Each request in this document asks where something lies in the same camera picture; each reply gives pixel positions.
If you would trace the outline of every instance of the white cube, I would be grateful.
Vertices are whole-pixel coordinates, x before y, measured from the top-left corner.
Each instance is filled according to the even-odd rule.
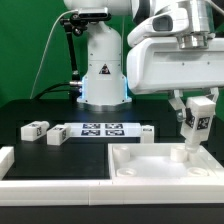
[[[49,123],[46,121],[34,121],[21,128],[21,139],[23,141],[35,141],[46,135]]]
[[[71,127],[69,125],[56,125],[47,132],[48,145],[61,145],[70,137]]]

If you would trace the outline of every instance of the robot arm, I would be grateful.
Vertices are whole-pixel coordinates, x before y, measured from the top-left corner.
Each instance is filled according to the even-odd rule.
[[[174,109],[184,111],[181,134],[186,138],[186,149],[197,151],[200,142],[208,139],[215,113],[218,89],[214,87],[224,86],[224,42],[214,38],[210,1],[64,2],[69,9],[79,12],[83,9],[94,12],[96,7],[106,7],[112,15],[133,16],[137,27],[128,36],[133,49],[127,57],[127,79],[133,93],[211,88],[214,100],[193,97],[185,106],[179,99],[181,103],[177,108],[174,106]],[[173,102],[171,105],[178,104],[176,99]]]

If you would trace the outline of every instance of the warning label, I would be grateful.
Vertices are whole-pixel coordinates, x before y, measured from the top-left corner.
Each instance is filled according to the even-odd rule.
[[[106,64],[100,70],[100,73],[99,74],[102,74],[102,75],[110,75],[110,70],[109,70],[109,68],[108,68],[108,66]]]

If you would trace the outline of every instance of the black cable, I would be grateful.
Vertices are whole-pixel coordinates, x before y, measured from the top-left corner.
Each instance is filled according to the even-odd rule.
[[[69,55],[70,55],[70,62],[72,67],[72,80],[80,80],[79,71],[78,71],[78,65],[75,55],[75,48],[73,44],[73,26],[69,19],[61,18],[60,20],[61,25],[64,27],[66,37],[67,37],[67,43],[68,43],[68,49],[69,49]]]
[[[41,93],[37,94],[33,99],[38,100],[46,93],[69,91],[69,90],[54,90],[54,91],[52,91],[55,88],[58,88],[58,87],[61,87],[61,86],[69,86],[69,85],[70,85],[69,82],[55,84],[53,86],[48,87],[47,89],[45,89]]]
[[[224,1],[223,0],[212,0],[218,7],[224,9]],[[217,9],[212,9],[213,11],[213,22],[215,25],[215,29],[221,26],[224,23],[224,16],[217,11]]]
[[[47,93],[56,93],[56,92],[69,92],[69,89],[67,90],[50,90],[50,91],[46,91],[46,92],[42,92],[41,94],[38,94],[37,96],[34,97],[34,100],[39,100],[43,95],[47,94]]]

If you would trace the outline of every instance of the black table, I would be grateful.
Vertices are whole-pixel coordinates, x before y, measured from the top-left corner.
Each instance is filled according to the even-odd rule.
[[[155,126],[155,142],[184,141],[176,113],[166,100],[138,100],[128,110],[107,113],[78,109],[67,100],[16,100],[0,109],[0,146],[13,145],[16,158],[3,181],[109,179],[107,144],[139,142],[139,138],[75,138],[57,147],[47,146],[46,137],[33,143],[20,141],[20,127],[33,121],[48,121],[51,127],[66,122],[138,122]],[[203,143],[221,164],[224,164],[223,131],[224,122],[215,118],[209,140]],[[1,207],[0,217],[7,224],[222,223],[224,205]]]

